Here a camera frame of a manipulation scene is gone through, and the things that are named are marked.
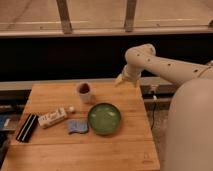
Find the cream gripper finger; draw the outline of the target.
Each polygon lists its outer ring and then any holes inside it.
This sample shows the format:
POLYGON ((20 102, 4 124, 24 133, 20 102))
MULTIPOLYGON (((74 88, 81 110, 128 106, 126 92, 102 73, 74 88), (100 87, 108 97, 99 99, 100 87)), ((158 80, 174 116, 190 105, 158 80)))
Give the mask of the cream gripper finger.
POLYGON ((123 76, 119 74, 118 77, 115 79, 115 85, 119 86, 122 83, 123 83, 123 76))
POLYGON ((134 87, 138 87, 138 86, 140 86, 140 81, 136 80, 135 83, 134 83, 134 87))

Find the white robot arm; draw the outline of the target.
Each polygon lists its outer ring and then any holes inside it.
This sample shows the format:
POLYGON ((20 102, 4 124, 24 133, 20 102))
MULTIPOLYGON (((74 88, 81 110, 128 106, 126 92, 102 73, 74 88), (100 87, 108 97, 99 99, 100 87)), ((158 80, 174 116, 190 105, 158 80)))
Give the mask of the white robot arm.
POLYGON ((116 78, 136 84, 147 70, 177 86, 170 103, 163 171, 213 171, 213 66, 156 55, 143 44, 125 52, 116 78))

